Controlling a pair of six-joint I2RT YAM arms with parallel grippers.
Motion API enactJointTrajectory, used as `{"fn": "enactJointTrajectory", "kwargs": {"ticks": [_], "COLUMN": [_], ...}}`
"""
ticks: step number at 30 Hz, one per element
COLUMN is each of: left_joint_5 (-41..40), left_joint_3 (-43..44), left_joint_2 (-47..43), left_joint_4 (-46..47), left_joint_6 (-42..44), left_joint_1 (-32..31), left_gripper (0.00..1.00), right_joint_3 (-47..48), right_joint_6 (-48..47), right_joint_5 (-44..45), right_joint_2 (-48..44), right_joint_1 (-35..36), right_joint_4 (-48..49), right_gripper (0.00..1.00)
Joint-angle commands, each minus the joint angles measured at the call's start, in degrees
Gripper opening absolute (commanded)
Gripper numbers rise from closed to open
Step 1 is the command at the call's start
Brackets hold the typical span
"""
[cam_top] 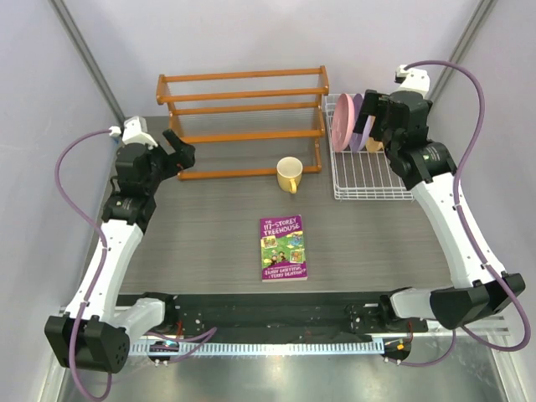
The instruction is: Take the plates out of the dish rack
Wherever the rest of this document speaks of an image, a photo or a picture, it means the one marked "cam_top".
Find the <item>purple plate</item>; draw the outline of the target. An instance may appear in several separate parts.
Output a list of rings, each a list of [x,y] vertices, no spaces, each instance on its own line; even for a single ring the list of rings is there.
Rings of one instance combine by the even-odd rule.
[[[356,94],[353,97],[355,123],[349,141],[349,148],[352,152],[359,152],[365,148],[370,131],[374,125],[374,116],[361,116],[362,104],[363,94]]]

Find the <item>white wire dish rack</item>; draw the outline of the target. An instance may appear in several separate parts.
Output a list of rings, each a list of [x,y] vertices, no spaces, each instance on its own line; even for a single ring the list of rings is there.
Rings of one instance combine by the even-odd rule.
[[[413,201],[402,180],[389,167],[383,152],[351,152],[332,149],[332,115],[339,94],[323,98],[322,111],[326,124],[327,146],[330,155],[332,189],[336,200],[352,201]]]

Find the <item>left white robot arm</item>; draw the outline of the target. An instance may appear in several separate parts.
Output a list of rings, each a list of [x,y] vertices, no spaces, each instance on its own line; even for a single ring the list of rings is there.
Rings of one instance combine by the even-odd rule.
[[[156,210],[161,182],[195,164],[195,148],[173,130],[163,132],[173,148],[167,153],[146,140],[124,142],[116,152],[116,174],[97,228],[99,244],[75,297],[64,313],[48,318],[44,333],[64,368],[116,374],[129,347],[150,331],[172,332],[178,324],[173,297],[142,294],[120,314],[116,302],[130,260]]]

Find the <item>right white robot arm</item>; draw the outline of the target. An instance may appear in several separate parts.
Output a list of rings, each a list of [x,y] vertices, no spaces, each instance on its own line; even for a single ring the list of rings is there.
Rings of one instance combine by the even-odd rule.
[[[447,147],[428,137],[429,100],[414,91],[390,95],[367,90],[355,128],[382,142],[391,170],[425,212],[450,271],[446,289],[393,292],[378,310],[382,327],[395,331],[409,317],[435,319],[456,329],[497,314],[510,304],[507,292],[525,290],[491,252],[462,196],[455,191],[456,164]]]

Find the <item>pink plate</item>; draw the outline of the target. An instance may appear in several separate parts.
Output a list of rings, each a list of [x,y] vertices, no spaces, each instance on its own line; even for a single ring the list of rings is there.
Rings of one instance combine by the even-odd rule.
[[[332,114],[331,143],[335,152],[342,152],[348,146],[355,126],[353,98],[348,94],[338,97]]]

